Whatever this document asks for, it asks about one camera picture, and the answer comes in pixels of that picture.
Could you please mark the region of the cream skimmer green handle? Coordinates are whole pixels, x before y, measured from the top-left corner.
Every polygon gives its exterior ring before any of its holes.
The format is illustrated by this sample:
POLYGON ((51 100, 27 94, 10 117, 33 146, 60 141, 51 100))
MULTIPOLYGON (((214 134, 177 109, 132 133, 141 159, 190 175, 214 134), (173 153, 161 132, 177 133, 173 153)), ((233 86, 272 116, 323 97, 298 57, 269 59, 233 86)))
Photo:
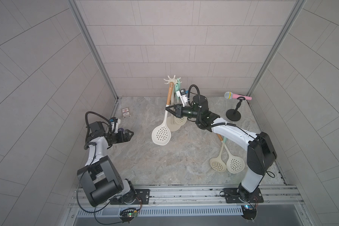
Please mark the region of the cream skimmer green handle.
POLYGON ((186 123, 186 117, 184 117, 181 113, 183 104, 181 101, 181 98, 178 96, 177 92, 180 91, 180 78, 177 79, 177 83, 175 84, 175 94, 174 97, 176 98, 176 102, 177 104, 179 104, 179 106, 177 106, 176 109, 176 117, 174 118, 174 122, 175 124, 179 125, 179 126, 183 126, 186 123))

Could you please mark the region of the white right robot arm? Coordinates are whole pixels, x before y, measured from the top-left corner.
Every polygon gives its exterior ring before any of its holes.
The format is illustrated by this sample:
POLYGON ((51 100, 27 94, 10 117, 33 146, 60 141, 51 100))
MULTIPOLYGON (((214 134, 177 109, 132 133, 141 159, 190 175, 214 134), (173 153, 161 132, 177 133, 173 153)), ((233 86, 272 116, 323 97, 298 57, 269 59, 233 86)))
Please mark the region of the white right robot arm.
POLYGON ((264 132, 256 134, 245 131, 209 111, 205 96, 199 94, 194 96, 193 103, 189 103, 187 106, 188 97, 188 95, 182 95, 180 97, 182 103, 176 105, 170 105, 170 98, 167 98, 166 112, 177 118, 194 118, 198 128, 221 135, 235 142, 247 152, 248 170, 233 197, 242 202, 249 202, 252 200, 254 191, 267 174, 267 170, 277 158, 269 135, 264 132))

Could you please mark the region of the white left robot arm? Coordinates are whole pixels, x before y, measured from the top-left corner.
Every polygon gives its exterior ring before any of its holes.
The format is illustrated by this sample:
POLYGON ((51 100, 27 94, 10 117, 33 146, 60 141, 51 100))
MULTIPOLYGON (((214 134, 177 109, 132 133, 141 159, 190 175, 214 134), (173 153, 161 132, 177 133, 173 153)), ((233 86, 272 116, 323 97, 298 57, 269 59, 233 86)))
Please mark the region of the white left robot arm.
POLYGON ((120 128, 120 119, 88 111, 85 114, 84 149, 89 150, 85 166, 77 171, 79 183, 92 207, 109 203, 132 204, 137 198, 133 184, 122 179, 107 155, 114 144, 129 142, 134 132, 120 128))

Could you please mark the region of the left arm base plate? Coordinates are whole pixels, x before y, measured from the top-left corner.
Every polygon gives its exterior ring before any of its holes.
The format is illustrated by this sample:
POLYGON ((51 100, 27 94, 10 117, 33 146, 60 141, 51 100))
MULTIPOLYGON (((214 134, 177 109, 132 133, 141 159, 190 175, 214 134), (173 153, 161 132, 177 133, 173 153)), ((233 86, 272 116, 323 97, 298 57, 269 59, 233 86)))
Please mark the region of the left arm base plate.
POLYGON ((136 189, 136 193, 132 191, 128 195, 121 198, 114 198, 110 201, 111 205, 147 205, 149 203, 150 189, 136 189))

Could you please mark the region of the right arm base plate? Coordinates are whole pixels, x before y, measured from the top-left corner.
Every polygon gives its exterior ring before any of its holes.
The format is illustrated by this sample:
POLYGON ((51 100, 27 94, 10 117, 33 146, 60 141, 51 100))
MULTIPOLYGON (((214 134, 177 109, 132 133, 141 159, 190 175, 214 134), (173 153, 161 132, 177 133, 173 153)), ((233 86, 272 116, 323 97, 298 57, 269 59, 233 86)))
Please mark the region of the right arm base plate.
POLYGON ((264 198, 259 188, 256 188, 252 193, 246 189, 239 188, 224 188, 219 193, 220 197, 225 198, 226 203, 263 203, 264 198))

